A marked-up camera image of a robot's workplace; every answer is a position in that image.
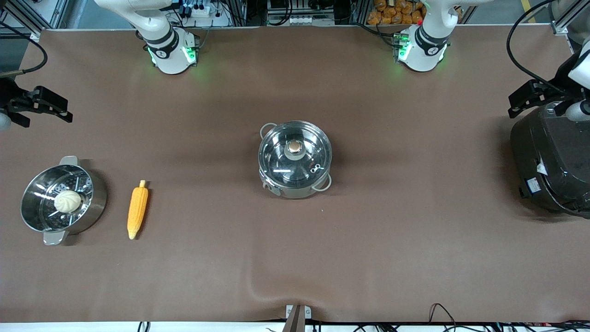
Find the stainless steel pot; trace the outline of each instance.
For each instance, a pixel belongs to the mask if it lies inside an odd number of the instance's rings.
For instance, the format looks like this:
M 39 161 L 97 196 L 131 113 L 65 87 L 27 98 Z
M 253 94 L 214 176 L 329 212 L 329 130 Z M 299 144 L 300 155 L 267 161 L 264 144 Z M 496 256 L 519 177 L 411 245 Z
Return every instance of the stainless steel pot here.
M 68 191 L 79 197 L 73 205 L 63 207 L 56 197 Z M 59 166 L 46 169 L 29 183 L 22 195 L 21 216 L 32 230 L 43 233 L 48 246 L 60 244 L 68 234 L 80 233 L 92 226 L 106 204 L 104 181 L 80 167 L 75 156 L 64 157 Z
M 269 126 L 274 128 L 263 135 Z M 277 196 L 304 198 L 332 185 L 332 146 L 316 125 L 305 121 L 267 123 L 260 129 L 260 137 L 258 164 L 263 188 Z

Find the corn cob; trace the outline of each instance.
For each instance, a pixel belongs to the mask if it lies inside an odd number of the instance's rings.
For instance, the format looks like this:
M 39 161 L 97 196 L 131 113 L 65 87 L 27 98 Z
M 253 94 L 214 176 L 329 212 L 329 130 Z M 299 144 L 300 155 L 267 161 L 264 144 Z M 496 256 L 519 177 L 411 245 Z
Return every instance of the corn cob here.
M 129 232 L 129 239 L 133 240 L 137 235 L 137 231 L 142 225 L 143 215 L 146 211 L 148 203 L 148 189 L 146 188 L 146 181 L 141 180 L 139 187 L 133 189 L 131 195 L 131 203 L 129 204 L 129 215 L 127 217 L 127 231 Z

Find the lid knob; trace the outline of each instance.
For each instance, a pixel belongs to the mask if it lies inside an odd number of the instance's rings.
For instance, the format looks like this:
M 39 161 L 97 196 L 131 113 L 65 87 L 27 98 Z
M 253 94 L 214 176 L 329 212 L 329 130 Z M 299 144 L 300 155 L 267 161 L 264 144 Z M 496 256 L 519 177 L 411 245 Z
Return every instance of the lid knob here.
M 287 145 L 287 149 L 289 149 L 289 152 L 291 152 L 292 154 L 298 153 L 299 151 L 301 151 L 301 148 L 302 148 L 302 145 L 301 145 L 301 142 L 299 142 L 299 141 L 291 141 Z

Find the metal frame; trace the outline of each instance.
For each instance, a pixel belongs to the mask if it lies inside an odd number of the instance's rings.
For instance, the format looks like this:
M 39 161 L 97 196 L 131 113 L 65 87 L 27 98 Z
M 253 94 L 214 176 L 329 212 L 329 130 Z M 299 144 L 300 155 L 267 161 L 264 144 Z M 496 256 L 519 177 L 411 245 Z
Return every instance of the metal frame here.
M 6 19 L 6 16 L 8 15 L 8 11 L 2 11 L 0 12 L 0 21 L 3 21 Z M 26 29 L 26 28 L 15 28 L 18 32 L 20 32 L 21 34 L 24 35 L 30 35 L 31 31 Z M 6 28 L 0 28 L 0 38 L 1 39 L 19 39 L 22 38 L 20 35 L 10 31 L 9 29 Z
M 231 14 L 231 21 L 235 27 L 246 26 L 246 19 L 244 11 L 242 10 L 242 2 L 240 0 L 227 0 L 227 7 Z
M 551 22 L 553 33 L 556 35 L 565 35 L 568 33 L 568 25 L 575 20 L 582 10 L 590 5 L 590 0 L 577 0 L 567 8 L 561 17 L 556 17 Z
M 467 24 L 473 16 L 473 13 L 476 12 L 476 9 L 477 6 L 468 6 L 467 9 L 465 9 L 465 11 L 463 12 L 463 17 L 461 18 L 459 24 Z
M 4 6 L 4 10 L 19 21 L 24 26 L 23 29 L 26 30 L 27 33 L 31 33 L 38 38 L 43 29 L 59 28 L 63 20 L 63 13 L 67 8 L 69 1 L 70 0 L 57 1 L 49 22 L 24 0 L 8 0 Z

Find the brown tablecloth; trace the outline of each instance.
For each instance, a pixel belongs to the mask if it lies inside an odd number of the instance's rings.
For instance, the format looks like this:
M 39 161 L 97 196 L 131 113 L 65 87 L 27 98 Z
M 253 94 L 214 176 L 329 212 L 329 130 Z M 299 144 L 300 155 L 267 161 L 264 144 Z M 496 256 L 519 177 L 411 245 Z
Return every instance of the brown tablecloth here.
M 433 302 L 460 321 L 588 318 L 590 223 L 517 193 L 507 97 L 529 78 L 508 30 L 458 27 L 429 73 L 358 27 L 214 30 L 177 76 L 132 31 L 43 32 L 48 64 L 18 82 L 66 97 L 74 122 L 30 115 L 0 134 L 0 320 L 268 320 L 305 303 L 326 321 L 424 321 Z M 570 54 L 548 26 L 513 45 L 547 78 Z M 39 59 L 29 47 L 23 67 Z M 332 188 L 304 200 L 257 174 L 258 129 L 292 119 L 333 144 Z M 47 247 L 20 199 L 65 155 L 104 177 L 109 201 Z

